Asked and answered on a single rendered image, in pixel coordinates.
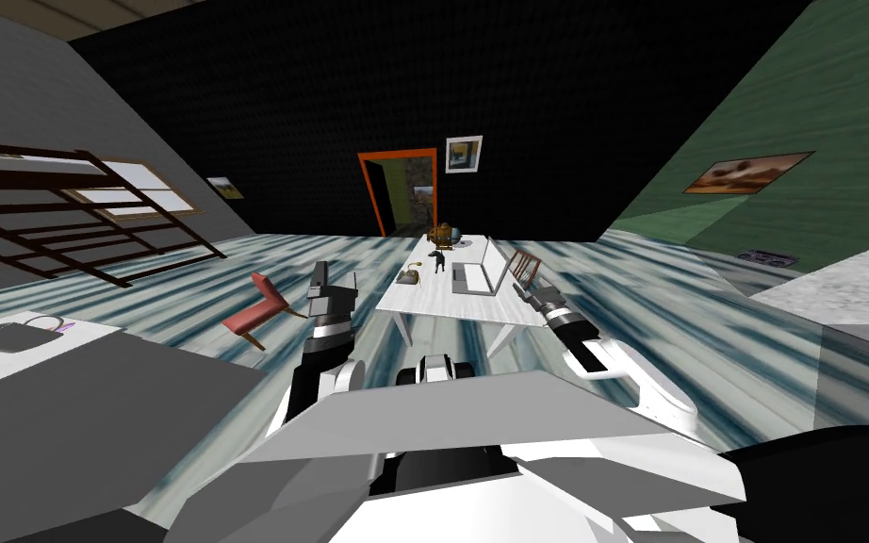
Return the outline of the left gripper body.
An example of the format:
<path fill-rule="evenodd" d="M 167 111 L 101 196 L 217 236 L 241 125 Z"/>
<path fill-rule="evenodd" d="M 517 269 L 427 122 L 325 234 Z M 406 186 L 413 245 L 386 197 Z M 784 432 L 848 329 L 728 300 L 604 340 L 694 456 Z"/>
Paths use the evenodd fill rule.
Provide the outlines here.
<path fill-rule="evenodd" d="M 318 326 L 328 317 L 349 318 L 355 309 L 358 297 L 357 288 L 319 285 L 310 287 L 307 292 L 308 316 L 318 319 Z"/>

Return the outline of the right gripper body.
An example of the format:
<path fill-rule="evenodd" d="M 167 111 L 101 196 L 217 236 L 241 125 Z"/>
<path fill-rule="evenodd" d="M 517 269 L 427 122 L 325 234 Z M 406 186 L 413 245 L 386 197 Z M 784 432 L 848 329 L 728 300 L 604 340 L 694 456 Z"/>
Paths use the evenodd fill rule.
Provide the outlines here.
<path fill-rule="evenodd" d="M 529 304 L 534 310 L 543 316 L 546 316 L 557 309 L 567 308 L 565 297 L 563 297 L 560 290 L 555 286 L 553 286 L 552 293 L 534 294 L 534 298 L 536 298 L 537 303 Z"/>

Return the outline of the brown wooden chair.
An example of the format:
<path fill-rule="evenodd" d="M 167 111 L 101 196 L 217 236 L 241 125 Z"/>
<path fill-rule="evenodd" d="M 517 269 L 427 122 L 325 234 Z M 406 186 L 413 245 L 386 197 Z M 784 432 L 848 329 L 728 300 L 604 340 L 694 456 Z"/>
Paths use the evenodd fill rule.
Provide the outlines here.
<path fill-rule="evenodd" d="M 541 260 L 538 257 L 525 253 L 523 250 L 516 250 L 508 270 L 522 289 L 529 289 L 538 273 L 540 264 Z"/>

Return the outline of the white laptop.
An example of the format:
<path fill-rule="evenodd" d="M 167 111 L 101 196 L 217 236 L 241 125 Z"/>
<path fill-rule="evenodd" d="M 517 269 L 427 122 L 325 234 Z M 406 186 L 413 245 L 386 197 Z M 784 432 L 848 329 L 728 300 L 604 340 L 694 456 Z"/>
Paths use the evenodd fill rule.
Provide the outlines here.
<path fill-rule="evenodd" d="M 452 293 L 496 296 L 511 259 L 492 238 L 486 238 L 478 263 L 455 262 L 451 266 Z"/>

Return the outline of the red chair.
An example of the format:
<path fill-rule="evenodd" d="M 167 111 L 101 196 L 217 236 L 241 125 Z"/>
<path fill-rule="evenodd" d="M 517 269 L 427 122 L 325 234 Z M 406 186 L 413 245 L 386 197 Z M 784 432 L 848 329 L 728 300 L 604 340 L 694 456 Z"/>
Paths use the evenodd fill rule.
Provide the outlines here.
<path fill-rule="evenodd" d="M 264 352 L 266 348 L 255 337 L 251 336 L 253 329 L 280 313 L 287 313 L 301 319 L 308 319 L 308 316 L 293 310 L 266 275 L 253 272 L 251 279 L 260 290 L 263 300 L 259 304 L 252 305 L 223 320 L 222 324 L 231 333 L 244 338 L 258 350 Z"/>

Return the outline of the white table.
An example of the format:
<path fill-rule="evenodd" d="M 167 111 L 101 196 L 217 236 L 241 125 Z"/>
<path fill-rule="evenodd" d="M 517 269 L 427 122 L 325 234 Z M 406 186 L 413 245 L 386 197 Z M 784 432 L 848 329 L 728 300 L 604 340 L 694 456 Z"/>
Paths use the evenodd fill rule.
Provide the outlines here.
<path fill-rule="evenodd" d="M 420 237 L 404 262 L 405 267 L 421 263 L 420 283 L 415 286 L 392 282 L 377 308 L 392 315 L 406 345 L 412 344 L 405 318 L 408 315 L 451 318 L 501 324 L 500 334 L 488 348 L 489 358 L 506 347 L 526 327 L 544 327 L 543 317 L 524 303 L 513 288 L 515 278 L 507 272 L 496 296 L 452 293 L 451 266 L 455 262 L 478 263 L 486 236 L 463 235 L 455 248 L 446 251 L 447 269 L 435 273 L 428 255 L 435 245 Z"/>

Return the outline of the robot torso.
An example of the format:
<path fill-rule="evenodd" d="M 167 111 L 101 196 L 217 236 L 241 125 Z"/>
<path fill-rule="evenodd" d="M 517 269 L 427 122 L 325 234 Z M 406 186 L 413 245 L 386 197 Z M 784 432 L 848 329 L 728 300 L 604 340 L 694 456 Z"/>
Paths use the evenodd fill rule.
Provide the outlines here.
<path fill-rule="evenodd" d="M 164 543 L 717 543 L 675 513 L 742 502 L 697 439 L 544 371 L 335 391 L 207 479 Z"/>

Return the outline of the white framed picture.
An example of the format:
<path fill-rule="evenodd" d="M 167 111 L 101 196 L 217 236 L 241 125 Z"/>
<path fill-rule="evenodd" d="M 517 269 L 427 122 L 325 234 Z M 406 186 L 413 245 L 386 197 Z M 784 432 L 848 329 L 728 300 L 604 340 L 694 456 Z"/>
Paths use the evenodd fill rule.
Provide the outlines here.
<path fill-rule="evenodd" d="M 446 140 L 445 173 L 476 173 L 482 149 L 482 135 Z"/>

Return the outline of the dark radio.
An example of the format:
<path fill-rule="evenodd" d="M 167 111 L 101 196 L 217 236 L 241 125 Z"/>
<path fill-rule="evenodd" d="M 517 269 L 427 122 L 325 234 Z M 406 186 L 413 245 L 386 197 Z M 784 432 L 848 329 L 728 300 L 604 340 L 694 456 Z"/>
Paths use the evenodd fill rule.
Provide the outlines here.
<path fill-rule="evenodd" d="M 763 250 L 747 250 L 736 256 L 740 260 L 754 262 L 773 268 L 788 268 L 793 266 L 799 258 L 793 255 L 767 253 Z"/>

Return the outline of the wide brown picture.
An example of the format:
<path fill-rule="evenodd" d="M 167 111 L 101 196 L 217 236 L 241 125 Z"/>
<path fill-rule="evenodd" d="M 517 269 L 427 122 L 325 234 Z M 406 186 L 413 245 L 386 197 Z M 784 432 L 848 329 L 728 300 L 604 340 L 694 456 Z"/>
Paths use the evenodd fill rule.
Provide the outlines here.
<path fill-rule="evenodd" d="M 683 194 L 756 194 L 813 154 L 809 151 L 715 162 Z"/>

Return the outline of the dark brown bunk bed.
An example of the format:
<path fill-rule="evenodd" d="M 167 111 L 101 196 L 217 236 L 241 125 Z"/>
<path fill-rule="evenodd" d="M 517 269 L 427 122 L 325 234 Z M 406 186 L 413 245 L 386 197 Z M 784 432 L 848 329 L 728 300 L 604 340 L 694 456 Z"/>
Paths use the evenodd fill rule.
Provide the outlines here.
<path fill-rule="evenodd" d="M 144 163 L 0 144 L 0 263 L 23 272 L 83 272 L 127 288 L 224 258 L 182 222 L 196 212 Z"/>

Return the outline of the grey and white desk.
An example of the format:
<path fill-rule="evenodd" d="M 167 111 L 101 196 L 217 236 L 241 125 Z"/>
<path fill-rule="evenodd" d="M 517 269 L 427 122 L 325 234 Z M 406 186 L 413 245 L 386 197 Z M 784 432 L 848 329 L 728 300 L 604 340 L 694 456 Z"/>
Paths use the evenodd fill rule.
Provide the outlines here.
<path fill-rule="evenodd" d="M 264 373 L 64 320 L 60 338 L 0 353 L 0 543 L 162 543 L 131 505 Z"/>

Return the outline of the white marble counter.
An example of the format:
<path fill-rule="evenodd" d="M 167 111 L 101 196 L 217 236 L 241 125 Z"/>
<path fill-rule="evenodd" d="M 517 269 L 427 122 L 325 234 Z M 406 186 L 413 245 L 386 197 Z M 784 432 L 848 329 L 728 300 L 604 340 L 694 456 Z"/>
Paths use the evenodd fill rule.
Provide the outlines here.
<path fill-rule="evenodd" d="M 869 251 L 752 298 L 869 341 Z"/>

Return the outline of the grey bag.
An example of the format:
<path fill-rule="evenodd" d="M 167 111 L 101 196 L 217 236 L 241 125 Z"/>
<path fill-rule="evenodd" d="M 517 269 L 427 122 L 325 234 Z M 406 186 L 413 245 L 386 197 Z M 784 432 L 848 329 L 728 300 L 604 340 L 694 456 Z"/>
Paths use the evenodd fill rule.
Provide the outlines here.
<path fill-rule="evenodd" d="M 61 337 L 57 329 L 64 323 L 64 319 L 54 316 L 0 323 L 0 353 L 16 354 L 54 341 Z"/>

